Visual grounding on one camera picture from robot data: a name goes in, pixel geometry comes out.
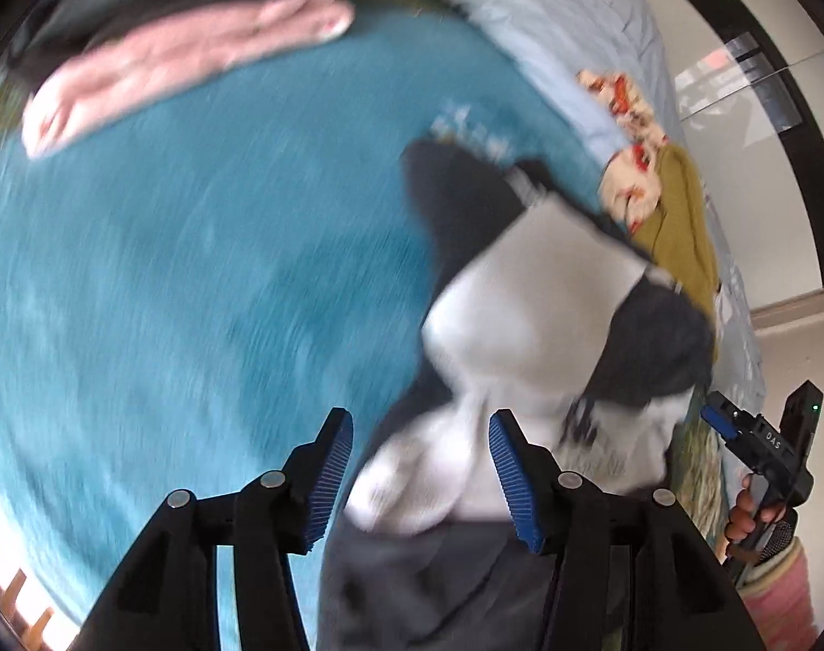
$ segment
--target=blanket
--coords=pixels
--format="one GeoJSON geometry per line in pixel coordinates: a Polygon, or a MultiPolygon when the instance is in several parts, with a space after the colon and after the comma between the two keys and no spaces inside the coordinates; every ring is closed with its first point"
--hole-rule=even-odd
{"type": "MultiPolygon", "coordinates": [[[[334,406],[360,444],[406,387],[432,290],[400,181],[412,138],[441,119],[595,202],[596,162],[474,27],[356,9],[337,41],[60,154],[0,150],[0,522],[76,622],[172,489],[239,489],[334,406]]],[[[310,630],[320,564],[293,561],[310,630]]]]}
{"type": "Polygon", "coordinates": [[[533,160],[501,171],[422,141],[403,165],[439,266],[424,354],[452,399],[387,440],[380,429],[346,514],[393,534],[448,516],[509,521],[486,438],[499,409],[601,489],[662,482],[674,424],[710,373],[704,316],[616,226],[566,203],[533,160]]]}

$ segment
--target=hand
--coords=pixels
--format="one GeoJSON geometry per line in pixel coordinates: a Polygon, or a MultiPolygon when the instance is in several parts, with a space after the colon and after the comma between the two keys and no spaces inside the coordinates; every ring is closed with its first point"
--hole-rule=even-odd
{"type": "MultiPolygon", "coordinates": [[[[726,548],[726,554],[740,560],[743,560],[748,551],[740,550],[734,544],[740,543],[756,530],[756,522],[753,520],[752,514],[756,508],[756,503],[752,501],[752,495],[749,494],[749,485],[751,484],[752,475],[745,476],[743,478],[743,490],[737,495],[736,505],[729,512],[729,523],[725,527],[725,538],[730,541],[730,545],[726,548]]],[[[779,521],[785,513],[785,504],[765,508],[762,510],[762,521],[765,524],[768,524],[769,521],[779,521]]]]}

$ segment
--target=clothing pile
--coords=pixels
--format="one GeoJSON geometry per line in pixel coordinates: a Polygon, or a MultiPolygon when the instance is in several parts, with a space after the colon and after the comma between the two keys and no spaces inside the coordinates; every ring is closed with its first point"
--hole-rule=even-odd
{"type": "Polygon", "coordinates": [[[332,41],[341,0],[42,0],[11,48],[31,157],[253,60],[332,41]]]}
{"type": "Polygon", "coordinates": [[[319,648],[527,648],[548,561],[516,545],[491,414],[511,409],[530,442],[602,489],[655,486],[675,423],[710,378],[714,329],[539,160],[500,168],[416,141],[403,168],[435,249],[424,355],[328,540],[319,648]]]}
{"type": "MultiPolygon", "coordinates": [[[[625,127],[615,124],[608,110],[577,85],[576,77],[582,71],[592,71],[595,76],[626,74],[643,91],[671,144],[685,145],[665,45],[646,0],[447,1],[511,58],[542,98],[569,121],[603,175],[628,141],[625,127]]],[[[631,173],[630,164],[620,165],[629,173],[631,183],[627,185],[634,186],[638,176],[631,173]]],[[[583,195],[573,190],[571,196],[587,210],[597,212],[604,201],[598,193],[600,187],[605,190],[610,184],[583,195]]],[[[704,220],[708,242],[716,254],[716,283],[721,279],[714,300],[718,357],[712,388],[750,413],[758,413],[764,404],[765,385],[743,279],[717,211],[702,186],[700,193],[701,203],[693,207],[704,220]]],[[[617,210],[615,219],[631,226],[634,218],[619,216],[627,203],[613,207],[617,210]]],[[[723,457],[729,458],[730,452],[724,450],[723,457]]],[[[730,477],[732,501],[744,473],[730,477]]]]}

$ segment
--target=light blue cloth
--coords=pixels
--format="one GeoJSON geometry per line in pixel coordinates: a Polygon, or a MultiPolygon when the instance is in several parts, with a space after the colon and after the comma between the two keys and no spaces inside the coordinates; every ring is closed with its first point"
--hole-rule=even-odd
{"type": "Polygon", "coordinates": [[[610,112],[576,82],[588,68],[630,73],[662,125],[679,134],[665,50],[645,0],[448,0],[515,61],[575,127],[604,167],[629,141],[610,112]]]}
{"type": "MultiPolygon", "coordinates": [[[[431,288],[400,153],[458,111],[597,208],[598,164],[510,60],[384,3],[50,158],[1,150],[0,516],[73,619],[172,489],[240,489],[336,405],[363,443],[431,288]]],[[[310,629],[320,564],[293,562],[310,629]]],[[[227,565],[220,583],[234,648],[227,565]]]]}

